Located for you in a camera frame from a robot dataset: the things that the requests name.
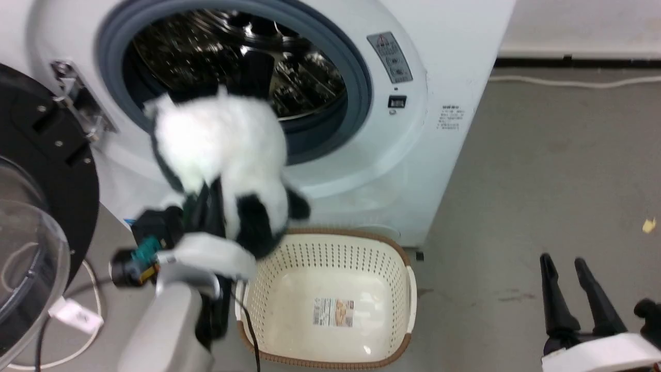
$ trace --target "teal connector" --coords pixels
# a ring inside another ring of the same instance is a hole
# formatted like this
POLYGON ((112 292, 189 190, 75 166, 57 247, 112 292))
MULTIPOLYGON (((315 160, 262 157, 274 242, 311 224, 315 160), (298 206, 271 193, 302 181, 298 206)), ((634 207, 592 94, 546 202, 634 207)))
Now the teal connector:
POLYGON ((131 258, 140 266, 142 272, 154 263, 154 255, 160 250, 161 243, 155 237, 150 236, 131 253, 131 258))

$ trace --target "washing machine door opening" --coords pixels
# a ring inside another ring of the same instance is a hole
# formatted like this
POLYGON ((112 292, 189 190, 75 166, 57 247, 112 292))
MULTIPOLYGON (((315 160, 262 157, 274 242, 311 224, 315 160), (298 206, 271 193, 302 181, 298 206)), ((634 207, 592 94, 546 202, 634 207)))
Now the washing machine door opening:
POLYGON ((106 20, 102 78, 140 128, 144 102, 230 93, 266 99, 288 141, 289 163, 317 159, 361 128, 371 104, 368 69, 337 26, 298 1, 138 0, 106 20))

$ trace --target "baseboard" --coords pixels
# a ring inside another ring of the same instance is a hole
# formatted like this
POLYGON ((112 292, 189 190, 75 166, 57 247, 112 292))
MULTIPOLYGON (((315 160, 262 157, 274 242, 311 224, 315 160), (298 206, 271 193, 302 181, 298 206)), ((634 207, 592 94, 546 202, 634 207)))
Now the baseboard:
POLYGON ((494 68, 586 68, 586 69, 636 69, 659 70, 661 59, 610 60, 579 59, 572 56, 563 58, 497 58, 494 68))

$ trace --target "warning label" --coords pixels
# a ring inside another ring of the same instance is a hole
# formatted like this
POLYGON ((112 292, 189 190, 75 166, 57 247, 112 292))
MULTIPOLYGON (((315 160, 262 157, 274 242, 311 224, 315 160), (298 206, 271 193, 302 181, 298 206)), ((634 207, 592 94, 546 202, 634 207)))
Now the warning label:
POLYGON ((413 80, 407 59, 404 58, 404 53, 399 48, 392 32, 369 35, 368 41, 381 58, 381 63, 392 83, 405 83, 413 80))
POLYGON ((459 130, 465 111, 457 105, 444 105, 436 129, 459 130))
POLYGON ((325 327, 354 326, 354 301, 340 299, 315 299, 312 323, 325 327))

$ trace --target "metal bracket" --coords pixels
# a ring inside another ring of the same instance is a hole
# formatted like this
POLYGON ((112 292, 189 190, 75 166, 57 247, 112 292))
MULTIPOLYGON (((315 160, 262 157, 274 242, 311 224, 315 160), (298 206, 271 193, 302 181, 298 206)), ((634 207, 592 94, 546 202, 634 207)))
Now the metal bracket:
POLYGON ((62 94, 54 97, 53 101, 71 111, 85 131, 85 138, 93 143, 99 141, 105 132, 117 132, 73 64, 65 60, 55 60, 50 65, 62 89, 62 94))

